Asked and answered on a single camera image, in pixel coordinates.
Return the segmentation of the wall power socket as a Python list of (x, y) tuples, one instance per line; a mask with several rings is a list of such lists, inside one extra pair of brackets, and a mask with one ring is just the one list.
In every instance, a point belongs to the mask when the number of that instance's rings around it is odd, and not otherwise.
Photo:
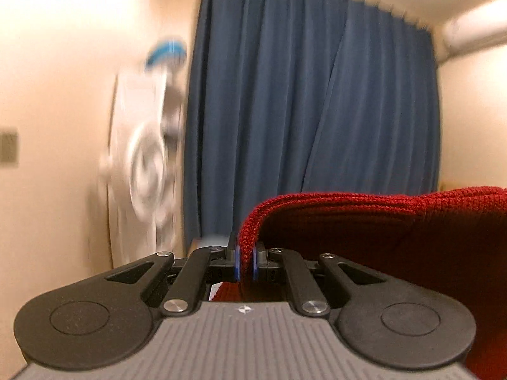
[(19, 134), (2, 130), (0, 134), (0, 161), (2, 166), (16, 166), (19, 161)]

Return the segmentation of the red knit sweater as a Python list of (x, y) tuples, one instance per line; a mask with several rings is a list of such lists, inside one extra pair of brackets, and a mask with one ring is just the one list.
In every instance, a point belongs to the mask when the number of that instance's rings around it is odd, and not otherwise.
[(241, 279), (216, 300), (266, 301), (252, 277), (254, 246), (315, 260), (331, 252), (443, 293), (469, 308), (477, 334), (466, 365), (482, 379), (506, 376), (506, 192), (471, 187), (422, 196), (303, 193), (259, 204), (238, 238)]

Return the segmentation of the white air conditioner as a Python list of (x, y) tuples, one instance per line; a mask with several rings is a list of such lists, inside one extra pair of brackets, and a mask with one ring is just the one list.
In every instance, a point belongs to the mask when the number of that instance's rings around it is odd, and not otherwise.
[(455, 16), (441, 28), (447, 56), (457, 57), (506, 43), (506, 0), (492, 0)]

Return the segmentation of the dark blue curtain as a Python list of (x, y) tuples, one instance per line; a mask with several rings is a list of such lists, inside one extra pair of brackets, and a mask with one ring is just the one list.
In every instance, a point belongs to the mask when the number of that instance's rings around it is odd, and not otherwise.
[(201, 0), (184, 155), (187, 241), (280, 195), (436, 190), (431, 34), (356, 0)]

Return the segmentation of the white standing fan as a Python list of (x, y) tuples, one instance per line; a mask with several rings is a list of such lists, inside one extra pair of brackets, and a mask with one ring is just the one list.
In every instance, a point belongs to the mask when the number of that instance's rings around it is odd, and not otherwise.
[(108, 150), (100, 159), (114, 267), (177, 245), (184, 105), (177, 76), (186, 58), (186, 43), (168, 38), (116, 78)]

